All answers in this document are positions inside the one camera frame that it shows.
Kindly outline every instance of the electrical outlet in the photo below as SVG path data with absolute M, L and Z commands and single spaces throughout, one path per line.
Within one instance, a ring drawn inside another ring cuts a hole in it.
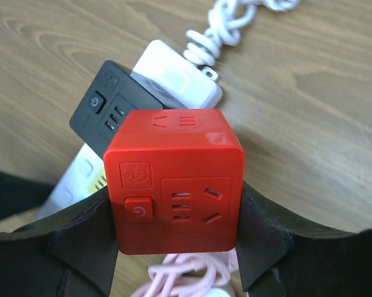
M 226 232 L 231 214 L 231 184 L 229 177 L 164 179 L 165 232 Z
M 219 110 L 132 111 L 103 161 L 124 254 L 235 246 L 245 155 Z
M 106 61 L 70 119 L 70 126 L 99 156 L 132 110 L 163 105 L 112 61 Z

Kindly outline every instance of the socket hole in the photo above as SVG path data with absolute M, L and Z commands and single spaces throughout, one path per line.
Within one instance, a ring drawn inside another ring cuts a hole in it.
M 189 199 L 190 193 L 173 193 L 172 199 Z
M 173 220 L 174 221 L 188 221 L 190 219 L 189 215 L 174 215 Z
M 180 116 L 180 126 L 195 126 L 196 124 L 195 116 Z
M 210 215 L 209 217 L 205 218 L 204 221 L 206 224 L 212 223 L 213 221 L 216 221 L 217 219 L 221 218 L 222 216 L 217 212 L 214 215 Z
M 160 124 L 160 123 L 154 123 L 153 126 L 162 127 L 162 128 L 166 128 L 167 127 L 167 125 Z
M 105 125 L 106 125 L 107 128 L 109 128 L 110 131 L 113 131 L 114 130 L 113 125 L 110 124 L 108 121 L 106 121 Z
M 217 192 L 217 191 L 215 191 L 215 190 L 212 190 L 212 189 L 209 189 L 209 188 L 207 188 L 207 189 L 205 190 L 205 193 L 206 193 L 206 194 L 209 194 L 209 195 L 211 195 L 211 196 L 213 196 L 213 197 L 215 197 L 216 199 L 220 199 L 220 198 L 221 198 L 221 195 L 220 195 L 219 192 Z
M 110 118 L 113 120 L 114 123 L 116 123 L 116 124 L 119 123 L 119 119 L 115 115 L 111 114 Z
M 173 209 L 189 209 L 190 205 L 189 204 L 176 204 L 172 205 Z
M 125 112 L 123 112 L 118 106 L 114 107 L 114 110 L 117 111 L 117 113 L 120 115 L 120 116 L 123 116 L 125 114 Z

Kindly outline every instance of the pink cable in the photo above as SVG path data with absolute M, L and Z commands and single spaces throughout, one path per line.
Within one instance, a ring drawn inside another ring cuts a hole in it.
M 203 277 L 187 277 L 185 273 L 206 269 Z M 161 265 L 149 268 L 150 283 L 140 287 L 131 297 L 203 297 L 213 286 L 225 286 L 231 273 L 238 270 L 236 251 L 200 254 L 169 254 Z

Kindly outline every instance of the red power button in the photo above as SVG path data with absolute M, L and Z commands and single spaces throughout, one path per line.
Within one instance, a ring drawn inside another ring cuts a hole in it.
M 124 205 L 129 222 L 145 223 L 153 220 L 153 201 L 150 197 L 128 197 Z

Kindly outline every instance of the power button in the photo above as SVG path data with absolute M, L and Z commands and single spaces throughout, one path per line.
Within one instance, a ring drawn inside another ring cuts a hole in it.
M 89 107 L 94 113 L 100 113 L 106 100 L 97 92 L 95 92 L 89 100 Z
M 128 197 L 125 199 L 126 218 L 131 223 L 146 223 L 153 220 L 151 197 Z

